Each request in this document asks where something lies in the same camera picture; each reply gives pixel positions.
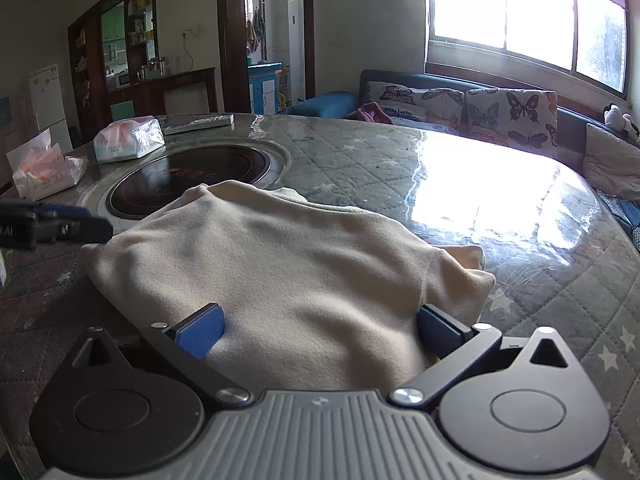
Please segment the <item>cream beige sweater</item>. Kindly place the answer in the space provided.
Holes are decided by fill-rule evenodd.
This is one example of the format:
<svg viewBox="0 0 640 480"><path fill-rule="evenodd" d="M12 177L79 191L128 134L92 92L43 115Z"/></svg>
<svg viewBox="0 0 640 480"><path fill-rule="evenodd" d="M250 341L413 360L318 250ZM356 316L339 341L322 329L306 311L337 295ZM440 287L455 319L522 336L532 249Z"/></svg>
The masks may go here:
<svg viewBox="0 0 640 480"><path fill-rule="evenodd" d="M190 188L80 253L92 284L139 328L219 304L226 327L206 363L253 391L388 391L420 374L432 357L419 308L475 323L496 282L483 258L382 214L236 181Z"/></svg>

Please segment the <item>black round induction cooktop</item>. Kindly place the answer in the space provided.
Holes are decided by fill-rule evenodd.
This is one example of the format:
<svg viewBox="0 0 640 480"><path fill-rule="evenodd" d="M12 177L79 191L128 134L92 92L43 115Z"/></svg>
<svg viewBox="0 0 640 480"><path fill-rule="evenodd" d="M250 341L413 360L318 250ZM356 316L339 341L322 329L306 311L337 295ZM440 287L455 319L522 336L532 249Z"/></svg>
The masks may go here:
<svg viewBox="0 0 640 480"><path fill-rule="evenodd" d="M200 184L227 180L254 184L268 174L269 156L258 148L218 144L191 148L152 160L122 177L105 207L115 217L141 220Z"/></svg>

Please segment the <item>pink tissue pack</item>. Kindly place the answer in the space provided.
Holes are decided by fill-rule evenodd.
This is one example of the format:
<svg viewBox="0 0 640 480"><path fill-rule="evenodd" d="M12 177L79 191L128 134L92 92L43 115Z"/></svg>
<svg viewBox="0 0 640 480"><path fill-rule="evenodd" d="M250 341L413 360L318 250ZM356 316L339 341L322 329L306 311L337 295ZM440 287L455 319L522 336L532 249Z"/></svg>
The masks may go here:
<svg viewBox="0 0 640 480"><path fill-rule="evenodd" d="M112 122L93 139L94 154L99 164L139 159L164 145L160 122L154 116Z"/></svg>

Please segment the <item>white refrigerator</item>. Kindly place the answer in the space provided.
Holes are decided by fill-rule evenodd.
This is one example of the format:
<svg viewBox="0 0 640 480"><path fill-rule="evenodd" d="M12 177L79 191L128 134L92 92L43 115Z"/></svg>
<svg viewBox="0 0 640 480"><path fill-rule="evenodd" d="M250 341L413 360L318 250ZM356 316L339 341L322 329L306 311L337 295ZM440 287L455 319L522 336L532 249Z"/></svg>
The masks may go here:
<svg viewBox="0 0 640 480"><path fill-rule="evenodd" d="M52 64L35 70L28 76L28 88L38 130L48 129L51 142L58 144L63 154L69 153L73 144L68 131L58 66Z"/></svg>

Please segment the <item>grey remote control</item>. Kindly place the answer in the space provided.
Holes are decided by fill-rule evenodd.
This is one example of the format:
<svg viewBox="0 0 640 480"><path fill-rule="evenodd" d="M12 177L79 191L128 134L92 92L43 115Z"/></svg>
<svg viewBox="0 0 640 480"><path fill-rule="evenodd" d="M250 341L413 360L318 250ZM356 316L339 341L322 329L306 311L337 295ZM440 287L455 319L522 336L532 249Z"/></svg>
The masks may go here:
<svg viewBox="0 0 640 480"><path fill-rule="evenodd" d="M177 114L167 115L158 120L164 136L175 136L192 131L231 127L232 114Z"/></svg>

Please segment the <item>dark wooden sideboard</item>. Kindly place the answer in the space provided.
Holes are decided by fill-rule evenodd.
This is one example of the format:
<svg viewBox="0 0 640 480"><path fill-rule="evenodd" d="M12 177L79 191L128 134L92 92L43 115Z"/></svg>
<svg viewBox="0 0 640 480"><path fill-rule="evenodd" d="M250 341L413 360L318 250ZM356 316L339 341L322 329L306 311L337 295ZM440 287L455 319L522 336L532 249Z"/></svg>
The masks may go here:
<svg viewBox="0 0 640 480"><path fill-rule="evenodd" d="M85 0L67 47L73 146L120 118L221 109L216 0Z"/></svg>

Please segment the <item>blue corner sofa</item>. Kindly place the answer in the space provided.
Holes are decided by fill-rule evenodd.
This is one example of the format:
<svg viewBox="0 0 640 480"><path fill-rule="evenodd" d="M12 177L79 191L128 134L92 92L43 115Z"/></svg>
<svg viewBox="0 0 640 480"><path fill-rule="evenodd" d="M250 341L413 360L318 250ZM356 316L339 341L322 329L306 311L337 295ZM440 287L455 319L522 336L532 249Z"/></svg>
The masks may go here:
<svg viewBox="0 0 640 480"><path fill-rule="evenodd" d="M285 114L433 126L554 158L581 174L631 241L639 240L639 130L615 104L598 122L562 107L551 90L364 70L357 92L328 92L287 107Z"/></svg>

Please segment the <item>right butterfly cushion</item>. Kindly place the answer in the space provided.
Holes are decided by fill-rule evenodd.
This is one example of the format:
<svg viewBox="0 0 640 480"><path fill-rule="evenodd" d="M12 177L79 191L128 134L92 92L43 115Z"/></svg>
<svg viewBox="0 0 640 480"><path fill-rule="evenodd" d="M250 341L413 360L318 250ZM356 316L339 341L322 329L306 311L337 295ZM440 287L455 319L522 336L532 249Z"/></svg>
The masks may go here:
<svg viewBox="0 0 640 480"><path fill-rule="evenodd" d="M474 89L465 93L465 104L471 138L555 158L558 95L554 91Z"/></svg>

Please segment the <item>butterfly cushion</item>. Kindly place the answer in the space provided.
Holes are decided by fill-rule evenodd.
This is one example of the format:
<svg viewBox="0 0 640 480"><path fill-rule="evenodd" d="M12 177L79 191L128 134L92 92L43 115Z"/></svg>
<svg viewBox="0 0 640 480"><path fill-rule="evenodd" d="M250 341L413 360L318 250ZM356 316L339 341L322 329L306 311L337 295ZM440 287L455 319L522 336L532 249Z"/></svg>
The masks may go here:
<svg viewBox="0 0 640 480"><path fill-rule="evenodd" d="M375 102L394 122L426 122L464 133L465 95L450 88L419 89L387 81L369 81L363 103Z"/></svg>
<svg viewBox="0 0 640 480"><path fill-rule="evenodd" d="M555 158L558 95L554 91L474 89L465 93L465 104L471 138Z"/></svg>

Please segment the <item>left butterfly cushion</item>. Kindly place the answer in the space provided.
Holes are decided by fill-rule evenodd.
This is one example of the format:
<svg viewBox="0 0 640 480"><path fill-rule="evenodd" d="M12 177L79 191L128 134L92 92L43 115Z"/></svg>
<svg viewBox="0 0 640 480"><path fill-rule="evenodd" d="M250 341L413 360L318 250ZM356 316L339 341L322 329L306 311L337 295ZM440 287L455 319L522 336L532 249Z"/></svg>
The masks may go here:
<svg viewBox="0 0 640 480"><path fill-rule="evenodd" d="M419 89L387 81L369 81L363 103L375 102L394 122L426 122L464 133L465 95L450 88Z"/></svg>

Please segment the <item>grey plain pillow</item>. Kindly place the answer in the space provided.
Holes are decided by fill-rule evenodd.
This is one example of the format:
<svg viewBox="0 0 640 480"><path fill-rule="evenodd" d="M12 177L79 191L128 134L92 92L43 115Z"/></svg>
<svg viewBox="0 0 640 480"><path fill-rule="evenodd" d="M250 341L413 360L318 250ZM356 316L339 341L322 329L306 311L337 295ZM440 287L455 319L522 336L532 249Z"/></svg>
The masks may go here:
<svg viewBox="0 0 640 480"><path fill-rule="evenodd" d="M595 125L586 125L582 174L597 190L638 202L639 149Z"/></svg>

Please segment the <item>blue white small cabinet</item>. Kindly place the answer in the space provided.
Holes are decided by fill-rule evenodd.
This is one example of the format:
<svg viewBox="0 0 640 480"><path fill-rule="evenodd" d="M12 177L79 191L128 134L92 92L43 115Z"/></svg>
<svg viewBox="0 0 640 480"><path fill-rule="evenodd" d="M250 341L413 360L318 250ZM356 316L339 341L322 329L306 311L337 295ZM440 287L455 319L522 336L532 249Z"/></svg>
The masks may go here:
<svg viewBox="0 0 640 480"><path fill-rule="evenodd" d="M273 115L280 110L279 76L282 64L258 63L247 67L250 107L255 115Z"/></svg>

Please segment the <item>magenta cloth on sofa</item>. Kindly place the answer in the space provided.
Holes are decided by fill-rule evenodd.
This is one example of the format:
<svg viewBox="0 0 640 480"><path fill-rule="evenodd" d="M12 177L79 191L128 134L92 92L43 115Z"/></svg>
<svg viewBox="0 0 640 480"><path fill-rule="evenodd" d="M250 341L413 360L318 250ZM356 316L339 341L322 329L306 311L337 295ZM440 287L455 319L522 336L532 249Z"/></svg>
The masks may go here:
<svg viewBox="0 0 640 480"><path fill-rule="evenodd" d="M356 122L368 122L369 124L393 125L392 118L388 116L377 102L369 102L361 105L346 116L346 119Z"/></svg>

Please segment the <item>panda plush toy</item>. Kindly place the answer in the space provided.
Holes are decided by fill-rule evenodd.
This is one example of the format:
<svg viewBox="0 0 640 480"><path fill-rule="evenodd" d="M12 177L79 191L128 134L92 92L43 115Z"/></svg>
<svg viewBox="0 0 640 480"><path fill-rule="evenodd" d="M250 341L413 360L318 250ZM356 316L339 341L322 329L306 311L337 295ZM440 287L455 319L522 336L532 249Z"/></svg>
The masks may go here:
<svg viewBox="0 0 640 480"><path fill-rule="evenodd" d="M622 138L638 142L640 138L639 127L634 122L631 114L623 113L614 103L608 104L603 111L605 125L617 132Z"/></svg>

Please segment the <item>window with frame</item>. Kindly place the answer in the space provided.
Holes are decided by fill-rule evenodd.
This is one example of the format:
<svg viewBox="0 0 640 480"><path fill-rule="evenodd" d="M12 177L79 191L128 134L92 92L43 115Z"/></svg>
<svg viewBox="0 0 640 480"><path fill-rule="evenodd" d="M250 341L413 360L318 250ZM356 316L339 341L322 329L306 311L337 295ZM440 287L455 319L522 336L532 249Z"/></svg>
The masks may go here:
<svg viewBox="0 0 640 480"><path fill-rule="evenodd" d="M433 64L629 91L630 0L428 0Z"/></svg>

